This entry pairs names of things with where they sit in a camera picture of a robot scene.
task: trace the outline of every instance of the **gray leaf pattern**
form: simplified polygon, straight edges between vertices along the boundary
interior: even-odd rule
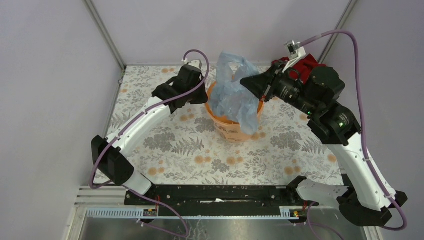
[[[176,76],[181,66],[128,66],[108,133],[143,107],[152,91]],[[261,72],[268,66],[258,67]],[[215,66],[206,88],[215,81]],[[159,122],[127,158],[156,184],[287,185],[296,176],[342,183],[336,157],[307,126],[307,116],[275,98],[264,106],[251,140],[230,143],[215,131],[203,104],[178,109]],[[97,171],[95,183],[107,178]]]
[[[194,121],[194,123],[197,124],[196,130],[199,133],[204,133],[205,131],[212,133],[212,132],[215,131],[214,121],[212,121],[211,119],[206,119],[204,117],[200,117],[200,118],[197,118]]]
[[[227,164],[222,163],[221,160],[219,160],[219,159],[215,159],[212,162],[212,169],[215,172],[220,171],[221,173],[226,173],[228,170],[230,170],[230,166],[228,166]]]
[[[297,151],[301,149],[301,144],[298,142],[300,140],[302,140],[302,137],[298,132],[288,131],[280,133],[278,136],[273,136],[271,138],[271,144],[280,149],[289,148],[292,151]]]
[[[144,147],[151,150],[160,149],[162,152],[171,150],[172,145],[170,142],[175,141],[175,135],[170,132],[156,134],[154,137],[148,137],[144,140]]]
[[[176,146],[172,149],[172,153],[181,155],[185,155],[187,153],[187,155],[191,154],[193,156],[197,150],[202,150],[202,148],[205,147],[205,145],[203,145],[203,140],[199,140],[199,138],[194,140],[189,137],[188,139],[183,138],[177,142]]]

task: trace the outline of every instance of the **wire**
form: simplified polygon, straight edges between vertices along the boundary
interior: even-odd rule
[[[160,202],[160,201],[161,201],[161,197],[160,197],[159,195],[157,195],[154,199],[155,199],[156,201],[158,201],[158,202]],[[159,205],[159,204],[157,204],[157,203],[156,203],[156,205],[154,206],[154,207],[155,207],[155,209],[156,209],[156,212],[158,211],[158,205]]]
[[[330,226],[327,226],[327,225],[324,225],[324,224],[311,222],[310,213],[311,213],[311,207],[312,207],[314,204],[316,204],[316,202],[314,202],[314,201],[313,201],[313,202],[309,205],[309,207],[307,208],[306,221],[307,221],[307,224],[309,225],[310,230],[311,230],[311,231],[312,231],[312,233],[315,235],[315,237],[316,237],[317,239],[321,240],[321,238],[320,238],[320,237],[318,236],[318,234],[314,231],[314,229],[312,228],[312,226],[319,226],[319,227],[322,227],[322,228],[329,229],[329,230],[333,231],[335,234],[337,234],[337,236],[339,236],[341,240],[345,240],[345,239],[343,238],[343,236],[342,236],[342,235],[341,235],[338,231],[336,231],[334,228],[332,228],[332,227],[330,227]]]
[[[308,203],[306,201],[303,201],[302,212],[304,212],[307,207],[308,207]]]
[[[140,193],[138,193],[138,192],[136,192],[136,191],[134,191],[132,189],[129,189],[126,186],[124,186],[124,187],[127,188],[131,193],[135,194],[139,198],[142,198],[142,199],[147,200],[149,202],[152,202],[154,204],[160,204],[160,205],[168,208],[169,210],[171,210],[181,220],[182,224],[184,225],[185,234],[179,234],[179,233],[176,233],[176,232],[172,232],[172,231],[166,230],[165,228],[152,225],[151,223],[143,223],[143,226],[147,226],[147,227],[152,228],[152,229],[160,230],[160,231],[163,231],[165,233],[168,233],[168,234],[174,235],[176,237],[180,237],[180,238],[187,238],[189,236],[190,231],[189,231],[189,227],[187,226],[186,221],[184,221],[183,217],[175,209],[173,209],[171,206],[169,206],[169,205],[167,205],[167,204],[165,204],[163,202],[156,201],[156,200],[153,200],[153,199],[148,198],[146,196],[143,196]]]
[[[316,35],[314,37],[309,38],[308,40],[305,40],[303,42],[301,42],[299,44],[300,47],[306,46],[312,42],[315,42],[318,39],[321,39],[325,36],[328,35],[333,35],[333,34],[345,34],[348,35],[350,37],[350,39],[353,42],[353,49],[354,49],[354,55],[355,55],[355,80],[356,80],[356,95],[357,95],[357,102],[358,102],[358,107],[359,107],[359,118],[360,118],[360,124],[362,127],[362,134],[361,134],[361,143],[362,143],[362,150],[363,150],[363,156],[365,157],[366,160],[370,159],[370,156],[368,154],[368,148],[367,148],[367,134],[366,134],[366,128],[365,128],[365,116],[364,116],[364,106],[362,103],[362,95],[361,95],[361,85],[360,85],[360,80],[359,80],[359,54],[358,54],[358,42],[355,38],[355,36],[350,32],[350,31],[346,31],[346,30],[331,30],[331,31],[327,31],[324,32],[320,35]],[[382,191],[384,192],[384,195],[388,198],[388,200],[391,202],[391,204],[393,204],[393,206],[397,209],[397,211],[400,214],[400,217],[402,218],[403,224],[400,227],[388,227],[388,226],[383,226],[381,228],[385,229],[385,230],[390,230],[390,231],[401,231],[407,228],[408,226],[408,220],[407,220],[407,216],[405,215],[404,211],[402,210],[402,208],[399,206],[399,204],[393,199],[393,197],[391,196],[391,194],[389,193],[389,190],[386,188],[386,186],[384,185],[383,181],[381,180],[381,178],[379,177],[376,169],[374,168],[374,165],[372,163],[372,161],[366,161],[369,170],[371,170],[372,175],[374,176],[375,180],[377,181],[379,187],[382,189]]]
[[[146,108],[146,110],[145,111],[143,111],[143,112],[141,112],[140,114],[138,114],[135,118],[133,118],[119,133],[118,133],[118,136],[117,137],[114,137],[110,142],[109,142],[109,144],[103,149],[103,151],[101,151],[101,153],[100,153],[100,155],[98,156],[98,158],[97,158],[97,160],[95,161],[95,163],[94,163],[94,166],[93,166],[93,168],[92,168],[92,170],[91,170],[91,173],[90,173],[90,178],[89,178],[89,182],[88,182],[88,185],[90,186],[90,188],[91,189],[99,189],[99,188],[101,188],[101,187],[103,187],[103,186],[106,186],[106,185],[108,185],[108,184],[110,184],[110,183],[112,183],[112,181],[111,180],[109,180],[109,181],[106,181],[106,182],[104,182],[104,183],[102,183],[102,184],[100,184],[100,185],[94,185],[94,177],[95,177],[95,175],[96,175],[96,171],[97,171],[97,169],[98,169],[98,167],[99,167],[99,164],[100,164],[100,161],[102,160],[102,158],[105,156],[105,154],[106,154],[106,152],[111,148],[111,146],[119,139],[119,137],[121,137],[124,133],[125,133],[125,131],[126,130],[128,130],[128,128],[130,128],[131,127],[131,125],[133,125],[138,119],[140,119],[144,114],[148,114],[149,113],[149,111],[151,111],[152,109],[154,109],[154,108],[156,108],[156,107],[158,107],[158,106],[161,106],[161,105],[164,105],[164,104],[166,104],[166,103],[169,103],[169,102],[172,102],[172,101],[174,101],[174,100],[177,100],[177,99],[180,99],[180,98],[183,98],[183,97],[185,97],[185,96],[187,96],[187,95],[189,95],[189,94],[191,94],[191,93],[193,93],[194,91],[196,91],[197,89],[199,89],[201,86],[202,86],[202,84],[204,84],[205,83],[205,81],[206,81],[206,79],[207,79],[207,77],[208,77],[208,75],[209,75],[209,71],[210,71],[210,64],[209,64],[209,59],[208,59],[208,57],[202,52],[202,51],[200,51],[200,50],[197,50],[197,49],[191,49],[191,50],[188,50],[185,54],[184,54],[184,57],[183,57],[183,61],[185,61],[186,60],[186,57],[187,57],[187,55],[189,54],[189,53],[199,53],[200,55],[202,55],[203,57],[204,57],[204,60],[206,61],[206,73],[205,73],[205,75],[204,75],[204,77],[202,78],[202,80],[200,81],[200,83],[197,85],[197,86],[195,86],[193,89],[191,89],[190,91],[187,91],[187,92],[185,92],[185,93],[183,93],[183,94],[180,94],[180,95],[178,95],[178,96],[175,96],[175,97],[172,97],[172,98],[170,98],[170,99],[167,99],[167,100],[164,100],[164,101],[161,101],[161,102],[159,102],[159,103],[156,103],[156,104],[154,104],[154,105],[152,105],[152,106],[149,106],[148,108]],[[157,229],[157,230],[161,230],[161,231],[163,231],[163,232],[166,232],[166,233],[168,233],[168,234],[171,234],[171,235],[174,235],[174,236],[177,236],[177,237],[181,237],[181,238],[186,238],[186,237],[188,237],[189,236],[189,229],[188,229],[188,227],[187,227],[187,224],[186,224],[186,222],[184,221],[184,219],[181,217],[181,215],[179,215],[178,214],[178,212],[177,211],[175,211],[172,207],[170,207],[169,205],[167,205],[167,204],[165,204],[165,203],[163,203],[163,202],[160,202],[160,201],[156,201],[156,200],[153,200],[153,199],[150,199],[150,198],[148,198],[148,197],[145,197],[145,196],[143,196],[143,195],[141,195],[141,194],[139,194],[138,192],[136,192],[136,191],[134,191],[134,190],[132,190],[132,189],[129,189],[133,194],[135,194],[136,196],[138,196],[138,197],[140,197],[140,198],[142,198],[142,199],[145,199],[145,200],[147,200],[147,201],[149,201],[149,202],[152,202],[152,203],[156,203],[156,204],[160,204],[160,205],[162,205],[162,206],[165,206],[166,208],[168,208],[169,210],[171,210],[177,217],[179,217],[179,219],[181,220],[181,222],[182,222],[182,224],[184,225],[184,227],[185,227],[185,230],[186,230],[186,232],[185,232],[185,235],[181,235],[181,234],[178,234],[178,233],[175,233],[175,232],[171,232],[171,231],[168,231],[168,230],[166,230],[166,229],[164,229],[164,228],[161,228],[161,227],[158,227],[158,226],[154,226],[154,225],[150,225],[150,224],[147,224],[147,223],[144,223],[144,225],[146,225],[146,226],[148,226],[148,227],[151,227],[151,228],[154,228],[154,229]]]

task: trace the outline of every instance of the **orange bucket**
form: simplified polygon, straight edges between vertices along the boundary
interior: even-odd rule
[[[210,85],[209,89],[207,90],[208,98],[211,96],[212,89],[216,83],[217,82],[212,83],[212,85]],[[207,114],[214,122],[215,129],[218,131],[221,137],[227,141],[232,143],[240,143],[249,140],[253,136],[243,133],[238,122],[230,121],[226,116],[215,116],[208,103],[205,103],[204,106],[206,107]],[[257,107],[258,122],[261,120],[263,110],[264,103],[260,101]]]

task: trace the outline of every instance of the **red cloth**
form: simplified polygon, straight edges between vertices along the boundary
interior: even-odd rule
[[[283,57],[280,60],[282,61],[288,61],[288,57]],[[298,63],[296,63],[293,68],[296,69],[300,73],[300,80],[302,80],[302,83],[305,84],[308,80],[309,74],[311,73],[312,69],[315,67],[325,67],[325,64],[320,64],[315,60],[315,58],[309,54],[304,59],[300,60]],[[298,74],[294,71],[289,73],[289,76],[293,79],[298,78]]]

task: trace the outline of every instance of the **robotic arm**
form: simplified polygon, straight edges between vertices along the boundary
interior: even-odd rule
[[[287,189],[295,198],[314,201],[335,209],[357,226],[384,226],[390,219],[388,209],[394,206],[385,196],[372,175],[367,161],[371,161],[395,201],[402,206],[407,197],[404,192],[394,190],[378,170],[372,157],[366,160],[361,147],[361,127],[354,114],[337,102],[345,87],[344,82],[331,67],[316,67],[306,84],[291,79],[291,67],[305,57],[305,49],[288,43],[290,61],[278,61],[266,72],[244,78],[240,83],[258,99],[268,102],[278,97],[308,115],[308,126],[321,142],[336,155],[344,166],[348,179],[345,186],[331,186],[299,176]],[[155,185],[141,173],[135,171],[127,160],[138,143],[163,119],[185,104],[204,104],[208,101],[205,84],[192,93],[186,93],[201,83],[201,61],[194,60],[181,67],[178,76],[161,84],[152,92],[152,97],[142,109],[116,132],[105,139],[96,136],[92,142],[94,164],[117,186],[126,186],[145,195]]]
[[[307,125],[334,153],[350,181],[348,186],[330,186],[298,177],[289,187],[305,201],[339,209],[357,226],[384,226],[392,217],[388,209],[394,208],[389,197],[402,206],[407,196],[387,183],[369,152],[369,159],[364,156],[368,149],[362,149],[361,127],[352,111],[337,102],[345,88],[338,73],[331,67],[319,66],[312,70],[306,84],[300,79],[291,79],[289,73],[295,71],[292,63],[303,58],[305,50],[294,42],[286,46],[290,61],[278,61],[266,72],[244,78],[240,83],[264,102],[277,97],[305,113],[309,119]],[[377,183],[367,161],[374,166],[389,196]]]

